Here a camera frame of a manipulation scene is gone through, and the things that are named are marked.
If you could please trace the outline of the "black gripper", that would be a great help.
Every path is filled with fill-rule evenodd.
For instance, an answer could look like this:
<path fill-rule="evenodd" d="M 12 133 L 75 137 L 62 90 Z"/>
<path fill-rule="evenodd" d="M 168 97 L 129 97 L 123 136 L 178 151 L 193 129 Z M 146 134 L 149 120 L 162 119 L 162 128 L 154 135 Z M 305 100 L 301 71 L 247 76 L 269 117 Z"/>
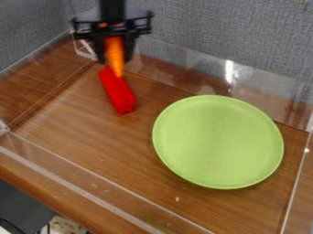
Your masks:
<path fill-rule="evenodd" d="M 123 37 L 125 62 L 133 59 L 135 51 L 135 37 L 152 32 L 154 13 L 141 7 L 129 7 L 125 19 L 113 21 L 101 17 L 99 8 L 79 13 L 71 19 L 73 35 L 75 39 L 93 40 L 95 54 L 101 64 L 107 63 L 106 45 L 102 37 Z"/>

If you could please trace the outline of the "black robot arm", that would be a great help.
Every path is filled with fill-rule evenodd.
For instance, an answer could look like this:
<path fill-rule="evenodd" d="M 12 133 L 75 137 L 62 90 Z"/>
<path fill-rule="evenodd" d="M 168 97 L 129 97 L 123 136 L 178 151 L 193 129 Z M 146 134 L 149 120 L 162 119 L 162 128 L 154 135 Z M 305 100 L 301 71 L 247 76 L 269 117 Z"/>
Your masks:
<path fill-rule="evenodd" d="M 105 40 L 122 37 L 122 52 L 129 62 L 134 56 L 137 39 L 152 33 L 153 17 L 149 9 L 129 6 L 126 0 L 98 0 L 93 9 L 71 19 L 74 39 L 93 43 L 98 61 L 105 64 L 109 60 Z"/>

